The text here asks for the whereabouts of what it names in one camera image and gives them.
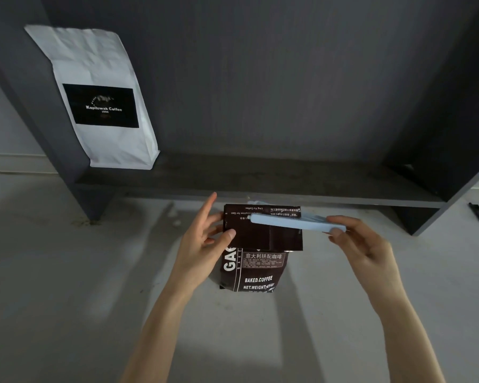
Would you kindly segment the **light blue sealing clip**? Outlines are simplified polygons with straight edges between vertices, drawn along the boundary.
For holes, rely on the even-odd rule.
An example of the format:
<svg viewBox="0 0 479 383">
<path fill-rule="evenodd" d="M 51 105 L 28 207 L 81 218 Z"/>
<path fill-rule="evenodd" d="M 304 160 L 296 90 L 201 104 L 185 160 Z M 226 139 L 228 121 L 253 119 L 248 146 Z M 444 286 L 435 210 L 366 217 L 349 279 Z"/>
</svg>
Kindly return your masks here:
<svg viewBox="0 0 479 383">
<path fill-rule="evenodd" d="M 330 233 L 333 229 L 338 229 L 343 232 L 346 232 L 347 230 L 345 225 L 330 223 L 325 217 L 305 212 L 301 214 L 300 218 L 252 213 L 248 216 L 248 219 L 255 224 L 319 231 L 324 233 Z"/>
</svg>

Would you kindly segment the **person's right forearm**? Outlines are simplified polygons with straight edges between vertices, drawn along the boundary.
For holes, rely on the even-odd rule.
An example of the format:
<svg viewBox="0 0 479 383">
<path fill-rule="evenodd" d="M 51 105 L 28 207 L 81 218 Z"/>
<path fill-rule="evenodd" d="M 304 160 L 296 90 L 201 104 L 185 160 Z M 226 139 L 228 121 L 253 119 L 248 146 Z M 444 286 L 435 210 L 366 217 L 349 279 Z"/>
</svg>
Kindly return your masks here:
<svg viewBox="0 0 479 383">
<path fill-rule="evenodd" d="M 427 332 L 407 295 L 369 300 L 382 324 L 390 383 L 446 383 Z"/>
</svg>

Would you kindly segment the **dark grey shelf unit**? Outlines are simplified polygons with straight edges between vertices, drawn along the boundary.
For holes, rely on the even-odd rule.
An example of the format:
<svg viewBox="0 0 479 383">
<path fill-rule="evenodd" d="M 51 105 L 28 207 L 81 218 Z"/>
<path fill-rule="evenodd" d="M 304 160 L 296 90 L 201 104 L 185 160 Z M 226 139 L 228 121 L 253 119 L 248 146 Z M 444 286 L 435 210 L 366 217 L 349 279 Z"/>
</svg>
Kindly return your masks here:
<svg viewBox="0 0 479 383">
<path fill-rule="evenodd" d="M 92 167 L 27 26 L 118 34 L 160 153 Z M 0 0 L 0 88 L 91 220 L 119 193 L 388 206 L 479 182 L 479 0 Z"/>
</svg>

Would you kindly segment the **person's left hand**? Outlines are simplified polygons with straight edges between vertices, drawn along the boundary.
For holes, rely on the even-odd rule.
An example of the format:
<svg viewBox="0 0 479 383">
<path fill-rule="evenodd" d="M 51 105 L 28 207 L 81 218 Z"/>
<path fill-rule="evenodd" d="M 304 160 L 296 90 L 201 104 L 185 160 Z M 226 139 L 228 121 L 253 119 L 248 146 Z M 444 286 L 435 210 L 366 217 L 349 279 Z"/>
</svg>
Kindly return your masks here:
<svg viewBox="0 0 479 383">
<path fill-rule="evenodd" d="M 217 199 L 213 192 L 204 202 L 192 224 L 181 239 L 178 253 L 166 283 L 166 288 L 184 295 L 190 295 L 210 275 L 225 249 L 205 249 L 204 234 L 208 229 L 221 229 L 218 222 L 223 213 L 210 214 Z"/>
</svg>

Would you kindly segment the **dark brown coffee bag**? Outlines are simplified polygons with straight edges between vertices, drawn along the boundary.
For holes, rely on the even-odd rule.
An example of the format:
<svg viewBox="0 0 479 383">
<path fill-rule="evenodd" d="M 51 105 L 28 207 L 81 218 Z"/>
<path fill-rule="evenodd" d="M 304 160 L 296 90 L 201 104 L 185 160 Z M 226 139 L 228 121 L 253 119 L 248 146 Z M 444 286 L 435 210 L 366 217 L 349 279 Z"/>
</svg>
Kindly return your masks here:
<svg viewBox="0 0 479 383">
<path fill-rule="evenodd" d="M 301 218 L 300 206 L 225 204 L 223 231 L 236 235 L 221 255 L 220 289 L 233 292 L 266 292 L 276 288 L 290 252 L 303 251 L 301 229 L 255 224 L 253 213 Z"/>
</svg>

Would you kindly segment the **person's left forearm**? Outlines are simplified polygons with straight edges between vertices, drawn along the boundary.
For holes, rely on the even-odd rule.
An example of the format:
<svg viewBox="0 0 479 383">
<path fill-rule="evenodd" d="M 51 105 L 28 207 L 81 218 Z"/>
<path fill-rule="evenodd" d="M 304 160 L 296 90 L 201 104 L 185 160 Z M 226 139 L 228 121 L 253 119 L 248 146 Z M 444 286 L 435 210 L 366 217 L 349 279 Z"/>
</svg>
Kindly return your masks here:
<svg viewBox="0 0 479 383">
<path fill-rule="evenodd" d="M 181 319 L 199 283 L 169 280 L 147 317 L 120 383 L 166 383 Z"/>
</svg>

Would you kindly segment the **person's right hand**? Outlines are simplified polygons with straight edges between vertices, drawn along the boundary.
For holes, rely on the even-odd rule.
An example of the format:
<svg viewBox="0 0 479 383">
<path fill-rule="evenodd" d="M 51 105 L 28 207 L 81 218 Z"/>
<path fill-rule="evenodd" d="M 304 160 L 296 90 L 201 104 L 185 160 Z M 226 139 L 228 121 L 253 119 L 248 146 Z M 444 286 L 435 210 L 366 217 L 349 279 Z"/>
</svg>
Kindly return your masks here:
<svg viewBox="0 0 479 383">
<path fill-rule="evenodd" d="M 333 229 L 329 240 L 343 251 L 368 298 L 406 294 L 392 246 L 378 233 L 377 239 L 364 240 L 349 231 Z"/>
</svg>

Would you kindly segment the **white coffee bag black label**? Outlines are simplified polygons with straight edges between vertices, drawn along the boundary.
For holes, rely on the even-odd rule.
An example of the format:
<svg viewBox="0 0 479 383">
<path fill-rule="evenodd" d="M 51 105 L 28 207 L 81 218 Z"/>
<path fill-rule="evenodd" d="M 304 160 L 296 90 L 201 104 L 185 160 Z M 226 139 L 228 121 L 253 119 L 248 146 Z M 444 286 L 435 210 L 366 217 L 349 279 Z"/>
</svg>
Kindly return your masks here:
<svg viewBox="0 0 479 383">
<path fill-rule="evenodd" d="M 151 170 L 160 151 L 128 54 L 116 33 L 26 25 L 50 60 L 91 167 Z"/>
</svg>

